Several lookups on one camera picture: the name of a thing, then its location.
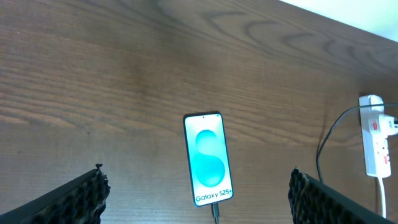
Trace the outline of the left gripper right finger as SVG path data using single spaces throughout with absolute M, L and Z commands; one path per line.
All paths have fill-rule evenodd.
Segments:
M 288 200 L 294 224 L 393 224 L 294 168 Z

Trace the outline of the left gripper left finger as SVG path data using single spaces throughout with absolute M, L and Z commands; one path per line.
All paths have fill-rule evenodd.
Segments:
M 1 215 L 8 224 L 97 224 L 111 187 L 101 164 L 51 192 Z

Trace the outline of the blue screen Galaxy smartphone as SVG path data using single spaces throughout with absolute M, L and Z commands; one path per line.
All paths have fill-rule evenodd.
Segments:
M 197 207 L 233 198 L 223 116 L 219 111 L 183 117 L 193 203 Z

